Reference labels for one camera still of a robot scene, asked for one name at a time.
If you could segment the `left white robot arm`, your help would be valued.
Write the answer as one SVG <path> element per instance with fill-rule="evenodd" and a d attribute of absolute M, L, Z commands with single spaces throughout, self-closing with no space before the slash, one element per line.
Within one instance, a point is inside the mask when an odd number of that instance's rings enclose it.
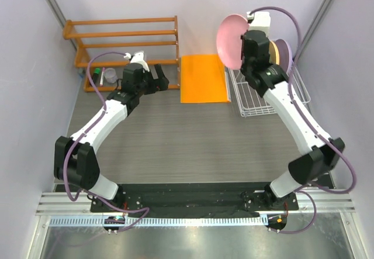
<path fill-rule="evenodd" d="M 105 206 L 113 212 L 124 206 L 124 196 L 118 184 L 101 174 L 96 154 L 111 131 L 139 105 L 141 96 L 168 89 L 169 80 L 161 65 L 154 68 L 156 79 L 142 64 L 127 64 L 121 88 L 108 95 L 100 111 L 81 130 L 71 137 L 59 137 L 55 143 L 54 176 L 104 198 Z"/>

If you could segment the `pink plate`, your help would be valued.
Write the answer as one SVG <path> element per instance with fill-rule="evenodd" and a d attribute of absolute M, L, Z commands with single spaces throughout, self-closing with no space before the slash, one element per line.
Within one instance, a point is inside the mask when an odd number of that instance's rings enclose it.
<path fill-rule="evenodd" d="M 216 36 L 216 49 L 221 62 L 232 70 L 241 67 L 241 36 L 248 30 L 247 19 L 232 14 L 221 22 Z"/>

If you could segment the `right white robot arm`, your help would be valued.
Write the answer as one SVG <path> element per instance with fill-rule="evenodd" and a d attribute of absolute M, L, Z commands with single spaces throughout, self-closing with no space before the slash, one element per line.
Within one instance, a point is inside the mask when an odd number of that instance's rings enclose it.
<path fill-rule="evenodd" d="M 249 30 L 241 36 L 240 71 L 249 86 L 274 108 L 292 135 L 300 157 L 264 189 L 264 202 L 277 209 L 295 190 L 331 171 L 345 148 L 342 139 L 332 139 L 301 103 L 288 75 L 270 61 L 270 41 L 265 33 Z"/>

